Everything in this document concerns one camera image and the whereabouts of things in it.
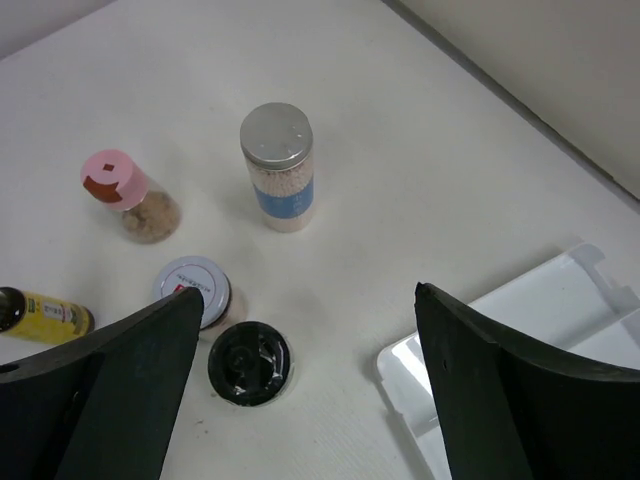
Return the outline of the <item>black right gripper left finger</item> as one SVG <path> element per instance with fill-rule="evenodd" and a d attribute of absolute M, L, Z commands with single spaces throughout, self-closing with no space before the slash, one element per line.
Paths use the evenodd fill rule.
<path fill-rule="evenodd" d="M 2 478 L 159 478 L 202 314 L 187 287 L 2 365 Z"/>

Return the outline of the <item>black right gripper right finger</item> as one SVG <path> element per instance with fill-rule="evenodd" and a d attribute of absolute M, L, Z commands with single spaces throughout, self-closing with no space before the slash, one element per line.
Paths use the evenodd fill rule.
<path fill-rule="evenodd" d="M 638 478 L 637 370 L 546 344 L 429 283 L 415 314 L 452 478 Z"/>

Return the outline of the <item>black cap beige spice jar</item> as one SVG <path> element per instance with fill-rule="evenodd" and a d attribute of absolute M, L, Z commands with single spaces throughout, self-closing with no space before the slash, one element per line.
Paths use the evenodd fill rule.
<path fill-rule="evenodd" d="M 214 392 L 238 407 L 262 407 L 289 388 L 294 356 L 286 337 L 274 327 L 245 321 L 225 330 L 214 342 L 207 373 Z"/>

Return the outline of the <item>white lid brown spice jar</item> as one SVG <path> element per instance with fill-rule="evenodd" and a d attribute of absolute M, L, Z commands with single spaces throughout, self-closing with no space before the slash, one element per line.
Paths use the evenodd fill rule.
<path fill-rule="evenodd" d="M 152 286 L 154 300 L 160 300 L 186 287 L 197 288 L 204 310 L 199 338 L 214 342 L 226 329 L 248 318 L 247 300 L 223 270 L 202 256 L 184 256 L 166 264 Z"/>

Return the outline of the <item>tall blue label spice bottle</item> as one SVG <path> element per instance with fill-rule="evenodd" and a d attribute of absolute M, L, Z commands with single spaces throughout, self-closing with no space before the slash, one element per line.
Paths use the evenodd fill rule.
<path fill-rule="evenodd" d="M 314 205 L 314 136 L 306 114 L 283 102 L 260 105 L 243 120 L 239 140 L 265 223 L 281 233 L 306 227 Z"/>

